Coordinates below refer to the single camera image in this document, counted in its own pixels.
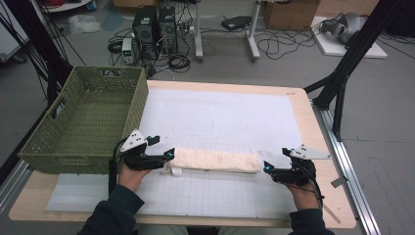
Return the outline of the white desk leg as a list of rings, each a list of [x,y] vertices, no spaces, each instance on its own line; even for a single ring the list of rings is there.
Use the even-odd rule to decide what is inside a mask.
[[[201,35],[201,14],[200,14],[201,0],[195,0],[195,55],[196,60],[201,63],[204,59],[203,43]]]
[[[247,31],[247,40],[252,52],[252,61],[255,62],[260,58],[260,54],[254,39],[254,34],[256,30],[256,23],[259,15],[260,10],[260,0],[254,0],[254,9],[252,14],[252,23],[251,28],[249,31]]]

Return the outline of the clear plastic bag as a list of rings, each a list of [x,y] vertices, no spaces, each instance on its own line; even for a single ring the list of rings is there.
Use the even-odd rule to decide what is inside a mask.
[[[92,33],[101,30],[101,25],[94,16],[75,15],[69,17],[69,28],[72,34]]]

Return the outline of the cream cartoon print cloth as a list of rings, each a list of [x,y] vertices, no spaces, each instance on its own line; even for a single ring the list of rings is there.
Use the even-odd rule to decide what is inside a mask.
[[[260,171],[256,154],[230,153],[202,149],[179,148],[169,166],[179,169],[256,173]]]

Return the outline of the person's left hand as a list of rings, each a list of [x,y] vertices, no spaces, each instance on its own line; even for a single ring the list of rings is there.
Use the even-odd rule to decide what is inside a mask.
[[[126,164],[123,164],[119,172],[118,184],[126,187],[132,192],[136,192],[141,185],[142,180],[146,175],[151,172],[150,169],[146,170],[133,170]]]

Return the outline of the grey tape piece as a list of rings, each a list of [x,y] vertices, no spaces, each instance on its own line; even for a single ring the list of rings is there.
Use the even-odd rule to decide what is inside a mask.
[[[333,181],[331,182],[331,185],[332,185],[334,188],[338,188],[338,187],[340,187],[340,186],[342,186],[342,185],[346,184],[347,182],[348,182],[348,179],[347,179],[345,176],[341,176],[341,177],[339,177],[339,178],[337,178],[337,179],[333,180]]]

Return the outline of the large black computer tower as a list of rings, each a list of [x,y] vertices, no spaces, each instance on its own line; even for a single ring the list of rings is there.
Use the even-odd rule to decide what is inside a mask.
[[[140,57],[155,60],[157,58],[156,43],[161,38],[157,8],[155,6],[139,6],[132,28]]]

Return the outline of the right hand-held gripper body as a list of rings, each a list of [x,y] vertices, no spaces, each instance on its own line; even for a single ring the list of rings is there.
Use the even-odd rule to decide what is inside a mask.
[[[274,182],[282,184],[306,185],[310,180],[316,179],[316,168],[313,160],[330,160],[331,156],[312,147],[301,144],[293,149],[290,168],[278,168],[269,174]]]

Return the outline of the small white power supply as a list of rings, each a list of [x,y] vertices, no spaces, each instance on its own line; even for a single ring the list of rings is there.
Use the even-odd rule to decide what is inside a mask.
[[[134,63],[134,53],[133,53],[133,43],[131,38],[124,38],[122,40],[121,53],[124,59],[124,62],[128,65]]]

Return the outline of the slim black computer tower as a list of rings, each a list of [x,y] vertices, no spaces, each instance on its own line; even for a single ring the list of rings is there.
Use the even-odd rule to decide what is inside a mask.
[[[159,13],[159,23],[161,28],[161,37],[163,47],[170,53],[176,54],[177,33],[174,7],[162,7]]]

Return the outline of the green woven basket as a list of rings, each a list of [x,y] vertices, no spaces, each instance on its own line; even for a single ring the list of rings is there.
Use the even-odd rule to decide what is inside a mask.
[[[115,144],[140,125],[149,88],[141,68],[75,67],[19,152],[51,174],[105,174]]]

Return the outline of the aluminium rail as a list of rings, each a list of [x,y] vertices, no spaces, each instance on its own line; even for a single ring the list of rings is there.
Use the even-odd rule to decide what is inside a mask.
[[[30,166],[19,160],[0,184],[0,215],[4,213],[19,189],[30,177]]]
[[[340,171],[340,176],[345,179],[343,185],[346,188],[347,196],[351,199],[355,221],[359,224],[364,235],[382,235],[355,173],[346,146],[343,141],[337,139],[332,130],[334,118],[329,111],[321,110],[316,106],[312,106],[312,109],[318,119],[323,135],[327,138],[327,146],[333,152],[335,166]]]

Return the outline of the large cardboard box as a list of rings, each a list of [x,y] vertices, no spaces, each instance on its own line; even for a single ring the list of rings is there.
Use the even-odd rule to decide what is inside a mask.
[[[321,0],[289,0],[267,2],[264,22],[269,29],[308,30]]]

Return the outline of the flat black device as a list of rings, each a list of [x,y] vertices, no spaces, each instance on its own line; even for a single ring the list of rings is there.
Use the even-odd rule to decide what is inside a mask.
[[[221,22],[221,25],[227,30],[236,30],[244,28],[251,23],[251,18],[248,16],[238,16],[231,19],[227,19]]]

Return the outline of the white floor board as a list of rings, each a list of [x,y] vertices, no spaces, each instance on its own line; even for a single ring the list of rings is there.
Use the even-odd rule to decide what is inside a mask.
[[[333,37],[330,33],[323,33],[320,31],[320,25],[325,20],[325,17],[315,17],[312,21],[312,32],[317,44],[323,55],[342,57],[346,53],[345,45]],[[387,57],[387,53],[377,43],[374,43],[364,56],[365,59],[382,60]]]

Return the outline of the white grid mat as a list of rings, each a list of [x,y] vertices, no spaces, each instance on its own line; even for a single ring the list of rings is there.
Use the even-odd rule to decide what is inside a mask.
[[[189,148],[256,154],[256,173],[179,169],[152,171],[138,190],[145,215],[278,218],[293,210],[290,193],[264,173],[263,162],[289,168],[283,148],[303,144],[286,95],[151,89],[139,126],[158,135],[150,155]]]

